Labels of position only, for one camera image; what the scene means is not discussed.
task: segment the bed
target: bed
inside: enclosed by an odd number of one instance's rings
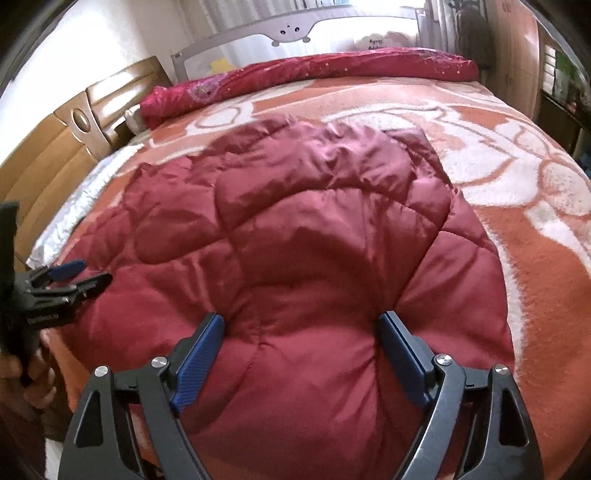
[[[275,23],[284,20],[274,19],[272,26],[277,29]],[[253,31],[269,33],[261,27],[265,24],[267,28],[269,22],[233,29],[230,40]],[[296,25],[291,17],[289,22]],[[289,40],[307,37],[312,26],[313,22],[307,24],[297,38]],[[274,35],[268,36],[273,41],[284,40]],[[227,33],[217,35],[173,56],[177,77],[187,79],[184,63],[190,56],[227,41]],[[591,318],[591,185],[576,163],[524,115],[476,81],[335,74],[221,99],[207,100],[202,108],[170,118],[153,130],[141,150],[113,176],[57,260],[67,258],[101,214],[117,205],[140,164],[159,165],[181,155],[199,155],[224,133],[257,119],[288,114],[315,123],[339,121],[380,130],[420,127],[498,249],[507,291],[515,375],[537,430],[547,478],[561,478],[576,461],[591,432],[587,414],[590,400],[584,381],[591,356],[587,321]],[[104,144],[96,148],[108,152]],[[78,158],[66,162],[84,165],[74,169],[77,173],[67,184],[68,192],[56,196],[52,193],[56,189],[51,189],[46,193],[55,198],[53,210],[31,217],[29,222],[34,228],[26,223],[31,214],[24,215],[15,261],[25,261],[58,206],[95,163],[89,153],[79,154]],[[2,179],[4,169],[14,172],[9,178],[26,171],[21,161],[13,161],[0,170]],[[21,195],[13,194],[12,198],[31,202],[22,186],[12,191]],[[59,332],[53,332],[51,338],[52,350],[66,379],[70,405],[74,406],[92,368],[83,352],[87,346],[68,342],[67,336]],[[264,478],[215,458],[204,461],[215,478]],[[581,468],[584,460],[577,461]]]

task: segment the person's hand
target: person's hand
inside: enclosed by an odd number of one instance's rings
[[[43,358],[41,349],[29,361],[27,373],[33,383],[24,388],[20,383],[22,365],[18,358],[0,352],[0,403],[30,418],[31,407],[45,408],[56,396],[56,373]]]

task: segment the red quilted comforter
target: red quilted comforter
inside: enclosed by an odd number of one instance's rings
[[[269,478],[392,476],[421,412],[378,346],[385,310],[463,365],[513,365],[497,251],[419,130],[240,127],[140,166],[69,257],[114,276],[62,330],[89,369],[139,367],[225,317],[183,425],[198,452]]]

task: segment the white curtain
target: white curtain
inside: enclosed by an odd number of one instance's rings
[[[182,0],[198,3],[213,33],[306,8],[348,4],[346,0]]]
[[[433,15],[433,42],[432,48],[449,53],[456,52],[456,12],[448,0],[428,0]]]

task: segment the clamp handle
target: clamp handle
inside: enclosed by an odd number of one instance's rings
[[[84,260],[73,260],[63,265],[51,267],[49,277],[52,281],[64,281],[77,277],[85,268],[86,262]]]
[[[208,313],[197,331],[176,345],[169,356],[167,382],[173,393],[170,404],[175,413],[195,402],[223,342],[224,321],[217,313]]]
[[[178,342],[169,358],[158,356],[142,368],[116,374],[98,367],[68,428],[59,480],[152,478],[137,447],[129,411],[133,404],[142,405],[166,478],[210,480],[178,414],[195,401],[223,334],[223,318],[210,313],[191,337]]]
[[[463,402],[476,413],[456,480],[543,480],[534,427],[509,369],[463,368],[450,355],[435,355],[394,312],[378,321],[382,348],[408,400],[425,418],[392,480],[435,480]]]

